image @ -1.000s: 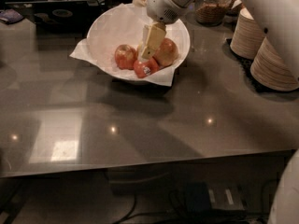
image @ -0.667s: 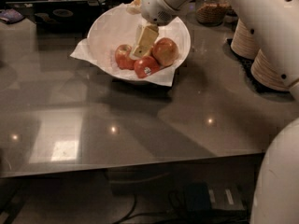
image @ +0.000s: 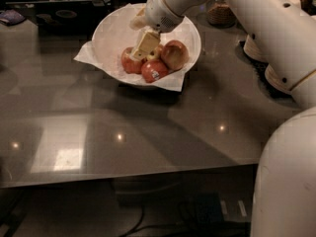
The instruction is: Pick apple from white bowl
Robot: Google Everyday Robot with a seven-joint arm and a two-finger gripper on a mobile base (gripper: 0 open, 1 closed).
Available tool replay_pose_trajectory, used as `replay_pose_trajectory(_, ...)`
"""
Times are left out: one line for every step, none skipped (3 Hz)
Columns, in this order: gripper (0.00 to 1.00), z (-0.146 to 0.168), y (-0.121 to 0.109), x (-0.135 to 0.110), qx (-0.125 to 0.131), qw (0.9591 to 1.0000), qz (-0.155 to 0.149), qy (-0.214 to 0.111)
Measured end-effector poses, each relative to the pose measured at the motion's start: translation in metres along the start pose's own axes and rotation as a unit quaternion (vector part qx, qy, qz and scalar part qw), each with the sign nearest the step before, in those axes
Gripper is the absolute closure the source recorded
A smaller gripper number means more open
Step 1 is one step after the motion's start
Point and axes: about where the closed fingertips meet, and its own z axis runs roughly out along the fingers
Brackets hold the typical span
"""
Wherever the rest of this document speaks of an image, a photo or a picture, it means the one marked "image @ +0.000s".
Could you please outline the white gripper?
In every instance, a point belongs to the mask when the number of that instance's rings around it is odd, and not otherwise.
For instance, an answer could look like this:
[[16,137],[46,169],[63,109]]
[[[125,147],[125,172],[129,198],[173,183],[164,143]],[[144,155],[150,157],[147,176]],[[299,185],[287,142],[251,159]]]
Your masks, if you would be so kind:
[[147,25],[153,29],[142,29],[133,47],[130,58],[140,61],[150,54],[160,43],[160,33],[174,30],[184,17],[172,11],[167,0],[147,0],[145,9],[142,8],[132,18],[129,26],[139,30]]

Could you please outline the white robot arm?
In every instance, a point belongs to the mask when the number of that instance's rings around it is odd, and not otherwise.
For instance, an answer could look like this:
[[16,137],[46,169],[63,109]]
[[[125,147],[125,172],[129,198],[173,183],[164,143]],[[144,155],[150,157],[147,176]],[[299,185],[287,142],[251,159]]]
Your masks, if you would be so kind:
[[[147,0],[130,25],[169,33],[206,1]],[[316,21],[289,0],[224,1],[302,109],[262,153],[251,237],[316,237]]]

